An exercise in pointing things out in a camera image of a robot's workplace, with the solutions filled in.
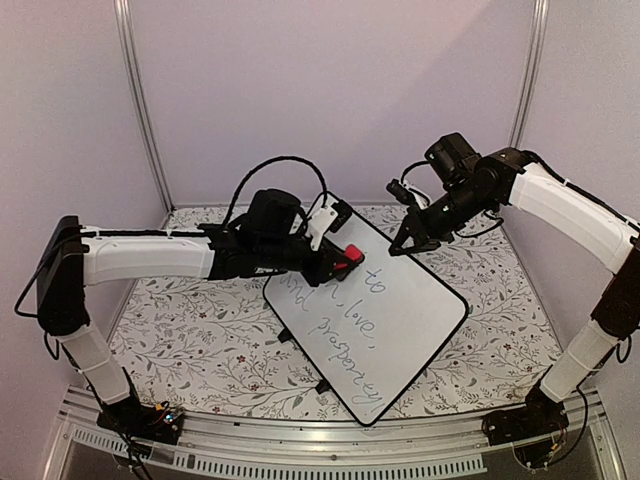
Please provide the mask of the red whiteboard eraser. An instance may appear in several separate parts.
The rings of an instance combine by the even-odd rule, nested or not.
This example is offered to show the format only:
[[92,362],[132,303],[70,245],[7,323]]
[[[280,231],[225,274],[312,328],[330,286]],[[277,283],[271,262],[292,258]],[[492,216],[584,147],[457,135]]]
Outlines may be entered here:
[[339,255],[334,269],[336,271],[346,271],[356,268],[365,260],[364,253],[355,245],[349,244]]

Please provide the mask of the white whiteboard black frame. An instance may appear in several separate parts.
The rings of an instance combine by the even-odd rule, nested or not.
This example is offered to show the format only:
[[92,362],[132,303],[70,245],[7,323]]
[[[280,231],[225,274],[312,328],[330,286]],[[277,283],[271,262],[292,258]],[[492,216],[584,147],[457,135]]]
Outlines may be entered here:
[[469,314],[467,301],[355,212],[327,239],[364,255],[342,281],[270,278],[264,298],[330,390],[364,427],[375,424],[437,357]]

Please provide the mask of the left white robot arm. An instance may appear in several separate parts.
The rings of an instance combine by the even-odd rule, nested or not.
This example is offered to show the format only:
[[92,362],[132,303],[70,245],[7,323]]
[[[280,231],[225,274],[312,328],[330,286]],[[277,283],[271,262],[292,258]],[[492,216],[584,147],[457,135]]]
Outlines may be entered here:
[[255,193],[247,211],[219,224],[192,230],[101,230],[63,217],[35,272],[36,319],[56,338],[93,387],[111,419],[128,434],[148,426],[125,370],[91,323],[85,288],[101,283],[155,277],[208,281],[298,272],[317,287],[342,280],[364,260],[355,246],[328,239],[350,218],[342,201],[311,213],[281,190]]

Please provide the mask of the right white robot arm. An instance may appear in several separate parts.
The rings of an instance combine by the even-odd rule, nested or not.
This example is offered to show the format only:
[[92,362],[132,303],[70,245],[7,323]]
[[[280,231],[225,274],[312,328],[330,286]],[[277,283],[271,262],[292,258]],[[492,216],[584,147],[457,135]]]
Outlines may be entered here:
[[587,324],[526,397],[517,427],[537,436],[561,403],[622,341],[639,328],[639,224],[553,172],[529,150],[507,147],[483,156],[460,133],[441,137],[424,154],[444,195],[427,202],[404,178],[387,191],[406,207],[389,252],[393,256],[434,251],[450,243],[481,213],[502,206],[530,214],[593,255],[612,279]]

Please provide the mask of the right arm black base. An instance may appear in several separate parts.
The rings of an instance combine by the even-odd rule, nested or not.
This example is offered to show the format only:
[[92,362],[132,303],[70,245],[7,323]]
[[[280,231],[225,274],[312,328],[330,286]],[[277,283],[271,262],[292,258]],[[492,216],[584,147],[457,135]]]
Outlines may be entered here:
[[547,467],[566,440],[569,419],[562,402],[548,398],[535,384],[523,406],[495,410],[482,419],[481,429],[491,446],[527,440],[514,456],[524,467]]

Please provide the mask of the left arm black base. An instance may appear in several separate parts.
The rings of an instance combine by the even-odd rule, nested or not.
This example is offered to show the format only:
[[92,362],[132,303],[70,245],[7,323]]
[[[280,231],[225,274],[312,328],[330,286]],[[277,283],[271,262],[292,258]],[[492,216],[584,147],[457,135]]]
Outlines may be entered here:
[[182,434],[184,410],[172,407],[168,401],[156,406],[140,402],[136,393],[114,404],[105,404],[97,395],[101,409],[97,425],[122,434],[152,442],[176,445]]

